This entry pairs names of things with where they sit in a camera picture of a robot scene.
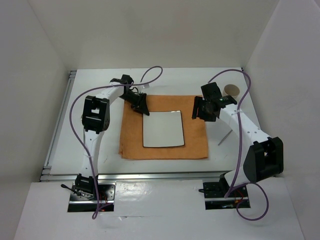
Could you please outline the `square white plate black rim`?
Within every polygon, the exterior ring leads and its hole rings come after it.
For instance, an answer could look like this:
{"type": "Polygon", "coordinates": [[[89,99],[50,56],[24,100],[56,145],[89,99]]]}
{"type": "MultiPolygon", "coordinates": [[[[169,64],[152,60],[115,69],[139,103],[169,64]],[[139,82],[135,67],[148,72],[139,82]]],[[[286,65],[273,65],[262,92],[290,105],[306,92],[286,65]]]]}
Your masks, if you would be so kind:
{"type": "Polygon", "coordinates": [[[171,148],[185,145],[182,113],[154,111],[142,120],[142,142],[145,148],[171,148]]]}

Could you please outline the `beige cylindrical cup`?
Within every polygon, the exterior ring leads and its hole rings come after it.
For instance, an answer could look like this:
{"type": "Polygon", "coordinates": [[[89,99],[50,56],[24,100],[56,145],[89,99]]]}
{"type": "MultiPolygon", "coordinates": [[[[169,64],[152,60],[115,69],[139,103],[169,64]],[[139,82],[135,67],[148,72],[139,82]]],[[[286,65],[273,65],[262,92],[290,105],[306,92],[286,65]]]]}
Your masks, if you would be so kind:
{"type": "Polygon", "coordinates": [[[222,91],[222,96],[231,96],[237,98],[240,94],[240,89],[234,84],[227,84],[222,91]]]}

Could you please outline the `orange cloth napkin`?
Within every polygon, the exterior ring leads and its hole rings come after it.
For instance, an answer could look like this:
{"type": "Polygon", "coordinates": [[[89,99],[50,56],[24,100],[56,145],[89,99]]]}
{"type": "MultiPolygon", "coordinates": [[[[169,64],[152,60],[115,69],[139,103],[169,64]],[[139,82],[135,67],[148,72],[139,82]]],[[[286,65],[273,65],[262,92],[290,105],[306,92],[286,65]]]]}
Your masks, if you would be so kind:
{"type": "Polygon", "coordinates": [[[129,160],[198,160],[209,157],[205,122],[192,119],[193,95],[148,95],[147,107],[152,112],[181,111],[184,146],[143,147],[143,117],[128,102],[124,103],[119,154],[129,160]]]}

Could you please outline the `silver table knife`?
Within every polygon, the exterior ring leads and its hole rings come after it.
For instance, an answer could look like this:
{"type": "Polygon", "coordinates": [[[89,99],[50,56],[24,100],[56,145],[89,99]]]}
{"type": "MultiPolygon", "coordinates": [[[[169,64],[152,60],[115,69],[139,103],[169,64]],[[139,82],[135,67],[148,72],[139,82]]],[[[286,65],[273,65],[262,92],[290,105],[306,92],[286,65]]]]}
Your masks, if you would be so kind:
{"type": "Polygon", "coordinates": [[[223,138],[222,140],[218,143],[218,146],[220,146],[227,138],[228,136],[233,132],[233,130],[230,130],[223,138]]]}

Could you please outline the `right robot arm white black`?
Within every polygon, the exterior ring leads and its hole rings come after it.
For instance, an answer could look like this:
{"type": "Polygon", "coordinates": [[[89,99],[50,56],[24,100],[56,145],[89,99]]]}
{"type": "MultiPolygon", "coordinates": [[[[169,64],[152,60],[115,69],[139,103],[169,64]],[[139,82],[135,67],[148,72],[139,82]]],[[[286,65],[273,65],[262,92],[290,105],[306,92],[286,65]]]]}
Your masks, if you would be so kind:
{"type": "Polygon", "coordinates": [[[224,197],[237,187],[258,183],[284,171],[284,144],[279,137],[263,132],[230,95],[223,96],[216,82],[201,86],[202,96],[194,98],[192,119],[205,122],[220,119],[239,138],[236,168],[223,173],[218,190],[224,197]]]}

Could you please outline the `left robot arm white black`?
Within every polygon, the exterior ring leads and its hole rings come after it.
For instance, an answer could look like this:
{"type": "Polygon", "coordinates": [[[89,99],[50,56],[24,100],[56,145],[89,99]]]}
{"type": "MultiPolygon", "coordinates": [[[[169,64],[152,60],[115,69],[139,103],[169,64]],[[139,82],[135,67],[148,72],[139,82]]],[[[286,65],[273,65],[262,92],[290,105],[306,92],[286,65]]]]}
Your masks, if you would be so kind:
{"type": "Polygon", "coordinates": [[[93,200],[99,195],[98,187],[98,158],[101,141],[105,131],[110,125],[110,106],[121,98],[130,103],[133,111],[149,116],[147,95],[131,86],[134,80],[129,75],[122,75],[120,79],[113,78],[111,87],[103,90],[96,96],[86,96],[82,112],[83,139],[80,140],[84,147],[84,157],[79,174],[75,179],[75,189],[81,192],[88,200],[93,200]]]}

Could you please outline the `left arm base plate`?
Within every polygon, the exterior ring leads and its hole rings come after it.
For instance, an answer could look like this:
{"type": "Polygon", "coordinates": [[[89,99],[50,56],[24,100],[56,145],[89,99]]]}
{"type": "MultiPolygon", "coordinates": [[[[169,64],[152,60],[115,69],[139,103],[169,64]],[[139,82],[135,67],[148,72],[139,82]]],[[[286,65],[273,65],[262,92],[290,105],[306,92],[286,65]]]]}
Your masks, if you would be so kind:
{"type": "MultiPolygon", "coordinates": [[[[71,192],[67,209],[69,213],[94,212],[96,210],[97,196],[95,193],[91,194],[81,190],[76,190],[76,186],[74,184],[70,189],[71,192]]],[[[100,212],[114,211],[115,193],[115,183],[98,185],[100,212]]]]}

